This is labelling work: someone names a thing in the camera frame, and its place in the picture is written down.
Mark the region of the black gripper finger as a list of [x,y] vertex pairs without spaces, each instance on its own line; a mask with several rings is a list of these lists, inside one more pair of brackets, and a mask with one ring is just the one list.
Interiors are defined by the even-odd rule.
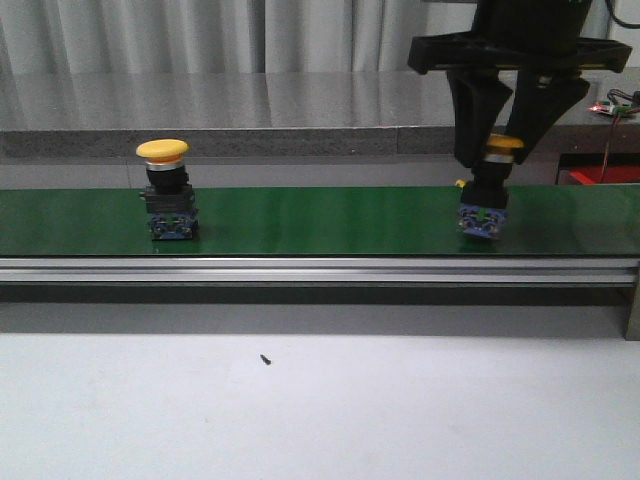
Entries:
[[518,73],[513,107],[504,133],[524,146],[515,153],[522,164],[555,122],[588,93],[590,84],[578,70]]
[[472,168],[483,159],[489,135],[513,90],[495,68],[453,69],[446,76],[454,106],[454,156]]

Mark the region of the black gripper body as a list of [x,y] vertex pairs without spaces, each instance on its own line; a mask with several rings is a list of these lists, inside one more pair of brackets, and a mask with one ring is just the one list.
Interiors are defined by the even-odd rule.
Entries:
[[432,70],[624,70],[632,47],[581,35],[589,1],[479,1],[468,31],[412,39],[408,66]]

